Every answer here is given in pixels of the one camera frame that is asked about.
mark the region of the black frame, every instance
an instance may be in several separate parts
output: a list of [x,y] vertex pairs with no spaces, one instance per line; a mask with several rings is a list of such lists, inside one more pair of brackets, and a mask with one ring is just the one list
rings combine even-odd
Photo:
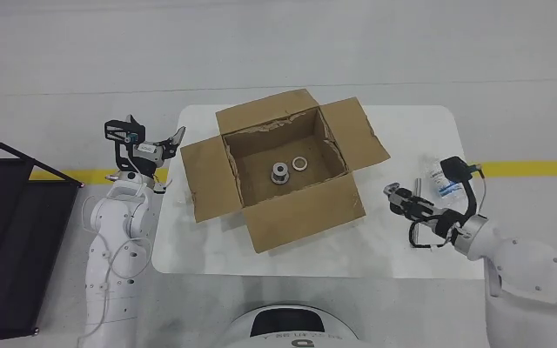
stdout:
[[[0,143],[0,339],[37,335],[37,319],[70,219],[84,184]],[[60,180],[30,180],[34,167]]]

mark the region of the metal bearing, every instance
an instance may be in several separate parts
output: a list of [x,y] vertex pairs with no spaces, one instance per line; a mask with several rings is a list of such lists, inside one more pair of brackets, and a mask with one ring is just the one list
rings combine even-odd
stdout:
[[272,167],[271,180],[275,184],[286,184],[290,174],[288,174],[288,166],[282,162],[278,162]]
[[[296,162],[302,161],[303,164],[302,165],[296,165]],[[305,168],[307,168],[307,159],[305,159],[305,157],[301,157],[298,156],[296,158],[294,158],[292,160],[292,168],[294,168],[294,170],[296,171],[305,171]]]

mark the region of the transparent container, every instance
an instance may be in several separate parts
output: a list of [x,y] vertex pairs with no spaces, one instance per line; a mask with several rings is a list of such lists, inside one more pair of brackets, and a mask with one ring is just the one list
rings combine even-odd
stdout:
[[445,177],[441,168],[441,160],[428,158],[426,177],[430,180],[437,195],[447,206],[454,205],[466,198],[462,184],[456,184]]

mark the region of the box flap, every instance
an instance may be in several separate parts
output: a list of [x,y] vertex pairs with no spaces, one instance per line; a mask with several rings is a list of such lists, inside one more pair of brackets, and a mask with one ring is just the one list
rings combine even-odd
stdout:
[[390,158],[357,98],[323,105],[320,109],[351,171]]
[[257,253],[366,214],[352,173],[247,207],[243,213]]
[[217,112],[218,128],[227,134],[317,106],[307,90],[291,90]]
[[242,209],[236,179],[221,136],[180,149],[194,201],[195,221],[201,222]]

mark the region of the white table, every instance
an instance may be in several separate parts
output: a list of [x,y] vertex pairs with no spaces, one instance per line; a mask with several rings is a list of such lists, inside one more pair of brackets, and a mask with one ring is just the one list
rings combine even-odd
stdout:
[[[231,105],[192,105],[180,114],[185,125],[181,146],[218,135],[215,112]],[[413,190],[424,177],[424,156],[464,158],[451,112],[441,106],[364,106],[370,123],[391,159],[354,172],[366,217],[314,236],[256,254],[241,213],[196,224],[180,152],[170,162],[158,221],[152,263],[163,273],[251,276],[483,278],[481,263],[471,263],[451,245],[415,250],[408,243],[410,223],[389,211],[383,188],[399,182]],[[422,197],[436,205],[428,180]],[[459,211],[466,208],[466,200]],[[426,227],[419,242],[440,239]]]

